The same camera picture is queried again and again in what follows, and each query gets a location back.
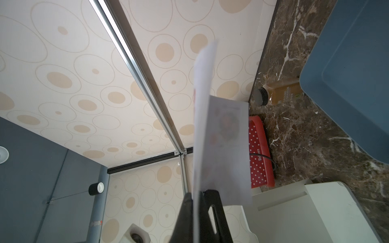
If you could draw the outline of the brown bottle black cap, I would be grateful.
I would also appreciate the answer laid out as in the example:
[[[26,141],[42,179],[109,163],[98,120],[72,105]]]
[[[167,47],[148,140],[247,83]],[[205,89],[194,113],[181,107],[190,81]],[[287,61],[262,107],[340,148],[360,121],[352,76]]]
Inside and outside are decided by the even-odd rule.
[[[301,98],[304,92],[299,78],[279,80],[252,92],[254,103],[258,106],[278,105]]]

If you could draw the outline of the new menu sheet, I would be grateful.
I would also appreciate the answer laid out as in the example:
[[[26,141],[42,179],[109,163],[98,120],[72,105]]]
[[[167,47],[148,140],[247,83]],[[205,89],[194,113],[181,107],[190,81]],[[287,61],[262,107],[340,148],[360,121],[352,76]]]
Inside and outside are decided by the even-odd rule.
[[[219,192],[224,206],[252,205],[248,103],[211,95],[217,42],[204,47],[193,67],[193,237],[200,238],[200,195]]]

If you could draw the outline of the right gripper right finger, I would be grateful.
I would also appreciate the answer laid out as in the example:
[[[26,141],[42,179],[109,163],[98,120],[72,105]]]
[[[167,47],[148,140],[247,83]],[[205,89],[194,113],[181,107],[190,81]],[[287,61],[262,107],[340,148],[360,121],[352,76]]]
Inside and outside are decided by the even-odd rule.
[[[199,196],[200,243],[232,243],[233,239],[219,192],[207,190]]]

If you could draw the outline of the horizontal aluminium frame bar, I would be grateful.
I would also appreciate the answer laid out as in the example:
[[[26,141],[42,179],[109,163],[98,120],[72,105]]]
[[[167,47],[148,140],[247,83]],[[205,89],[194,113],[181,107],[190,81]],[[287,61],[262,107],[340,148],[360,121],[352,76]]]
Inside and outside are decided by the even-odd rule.
[[[178,154],[186,153],[187,149],[178,136],[178,131],[121,3],[119,1],[90,1],[90,4],[168,135],[174,149]]]

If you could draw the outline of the blue grey plastic tray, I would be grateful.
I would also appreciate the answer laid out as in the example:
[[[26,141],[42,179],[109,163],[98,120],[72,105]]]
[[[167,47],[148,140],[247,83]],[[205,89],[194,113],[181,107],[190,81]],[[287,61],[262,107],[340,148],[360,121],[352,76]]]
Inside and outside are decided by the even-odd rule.
[[[387,164],[388,1],[338,1],[302,70],[300,85],[363,151]]]

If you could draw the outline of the white menu holder stand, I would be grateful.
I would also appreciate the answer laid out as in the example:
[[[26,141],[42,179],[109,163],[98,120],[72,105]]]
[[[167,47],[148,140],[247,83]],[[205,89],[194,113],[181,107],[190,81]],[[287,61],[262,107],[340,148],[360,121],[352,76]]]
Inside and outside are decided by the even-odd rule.
[[[235,243],[380,243],[351,189],[303,180],[262,192],[249,207],[224,208]]]

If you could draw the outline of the red polka dot toaster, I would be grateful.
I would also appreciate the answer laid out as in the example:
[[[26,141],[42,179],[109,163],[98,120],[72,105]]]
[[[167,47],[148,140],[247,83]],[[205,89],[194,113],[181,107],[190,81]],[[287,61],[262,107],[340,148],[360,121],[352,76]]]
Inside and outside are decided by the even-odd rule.
[[[274,187],[273,162],[263,123],[259,116],[249,117],[249,153],[251,188]]]

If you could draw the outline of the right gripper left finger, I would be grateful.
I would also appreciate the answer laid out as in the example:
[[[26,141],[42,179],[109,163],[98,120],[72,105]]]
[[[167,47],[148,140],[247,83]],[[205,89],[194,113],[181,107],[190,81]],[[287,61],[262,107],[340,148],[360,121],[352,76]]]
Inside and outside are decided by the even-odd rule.
[[[177,217],[169,243],[193,242],[193,201],[190,192],[186,193]]]

